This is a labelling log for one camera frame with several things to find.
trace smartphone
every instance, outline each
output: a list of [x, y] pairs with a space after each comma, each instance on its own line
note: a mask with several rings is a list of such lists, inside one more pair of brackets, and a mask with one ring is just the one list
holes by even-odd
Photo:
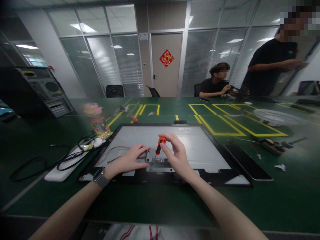
[[225, 144], [231, 156], [236, 163], [254, 180], [256, 181], [273, 181], [273, 178], [260, 167], [241, 147], [237, 144]]
[[203, 102], [210, 102], [210, 100], [208, 99], [205, 99], [205, 98], [198, 98], [200, 101], [203, 101]]

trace white sign on wall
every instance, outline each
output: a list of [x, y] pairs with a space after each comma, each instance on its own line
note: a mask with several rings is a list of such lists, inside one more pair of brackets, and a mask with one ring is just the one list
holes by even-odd
[[148, 40], [148, 33], [139, 33], [139, 40], [140, 41], [147, 41]]

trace wristwatch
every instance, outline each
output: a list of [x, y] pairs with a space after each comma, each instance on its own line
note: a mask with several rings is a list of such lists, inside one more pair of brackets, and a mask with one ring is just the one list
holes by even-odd
[[99, 170], [96, 172], [96, 174], [93, 176], [93, 181], [102, 188], [107, 186], [108, 183], [110, 182], [110, 180], [105, 178], [103, 173], [104, 173], [104, 167], [100, 167]]

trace black cable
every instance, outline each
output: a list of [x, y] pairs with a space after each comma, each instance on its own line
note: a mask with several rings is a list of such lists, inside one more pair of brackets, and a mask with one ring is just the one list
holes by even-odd
[[[42, 156], [34, 157], [34, 158], [28, 160], [26, 163], [22, 164], [20, 167], [18, 167], [18, 168], [10, 175], [9, 179], [11, 179], [13, 182], [20, 182], [20, 181], [29, 179], [29, 178], [31, 178], [31, 177], [34, 177], [34, 176], [36, 176], [36, 175], [38, 175], [38, 174], [44, 173], [45, 171], [49, 171], [49, 170], [51, 170], [52, 168], [54, 168], [55, 166], [57, 166], [57, 169], [58, 169], [59, 171], [64, 171], [64, 170], [67, 170], [67, 169], [72, 168], [73, 166], [75, 166], [76, 164], [78, 164], [79, 162], [81, 162], [81, 161], [85, 158], [85, 156], [82, 157], [82, 158], [81, 158], [79, 161], [77, 161], [76, 163], [72, 164], [71, 166], [69, 166], [69, 167], [67, 167], [67, 168], [64, 168], [64, 169], [59, 169], [61, 163], [66, 162], [66, 161], [69, 161], [69, 160], [72, 160], [72, 159], [74, 159], [74, 158], [77, 158], [77, 157], [81, 156], [81, 155], [85, 152], [85, 150], [80, 146], [80, 142], [83, 141], [83, 140], [84, 140], [84, 142], [86, 142], [85, 140], [88, 139], [88, 138], [90, 138], [90, 142], [89, 142], [88, 144], [91, 144], [91, 143], [94, 141], [94, 137], [93, 137], [93, 136], [94, 136], [94, 131], [93, 131], [93, 130], [85, 133], [84, 135], [82, 135], [82, 137], [80, 138], [80, 140], [79, 140], [78, 143], [77, 143], [77, 146], [79, 147], [79, 149], [81, 150], [81, 152], [76, 152], [76, 153], [73, 153], [73, 154], [70, 154], [70, 155], [69, 155], [69, 152], [70, 152], [71, 149], [70, 149], [69, 146], [52, 144], [51, 147], [63, 147], [63, 148], [67, 148], [68, 151], [66, 152], [66, 154], [65, 154], [62, 158], [60, 158], [56, 163], [50, 165], [49, 167], [47, 167], [47, 160], [46, 160], [44, 157], [42, 157]], [[31, 163], [36, 162], [36, 161], [43, 161], [43, 162], [44, 162], [44, 169], [43, 169], [43, 170], [41, 170], [41, 171], [39, 171], [39, 172], [36, 172], [36, 173], [34, 173], [34, 174], [31, 174], [31, 175], [29, 175], [29, 176], [27, 176], [27, 177], [20, 178], [20, 179], [16, 179], [16, 176], [18, 175], [19, 172], [21, 172], [21, 171], [22, 171], [24, 168], [26, 168], [28, 165], [30, 165]]]

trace white power strip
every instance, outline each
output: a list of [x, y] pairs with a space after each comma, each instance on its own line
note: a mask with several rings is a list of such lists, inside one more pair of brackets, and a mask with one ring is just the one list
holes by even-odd
[[[76, 153], [76, 152], [81, 152], [81, 150], [77, 147], [71, 154]], [[71, 166], [72, 164], [76, 163], [77, 161], [79, 161], [81, 158], [83, 158], [85, 155], [88, 154], [89, 151], [84, 152], [81, 156], [76, 157], [74, 159], [71, 159], [67, 162], [63, 162], [60, 165], [61, 169], [67, 168], [69, 166]], [[79, 162], [78, 164], [76, 164], [75, 166], [73, 166], [72, 168], [69, 168], [65, 171], [59, 171], [57, 169], [57, 167], [55, 167], [54, 169], [52, 169], [45, 177], [44, 180], [49, 181], [49, 182], [62, 182], [64, 180], [66, 180], [66, 178], [72, 173], [72, 171], [81, 163]]]

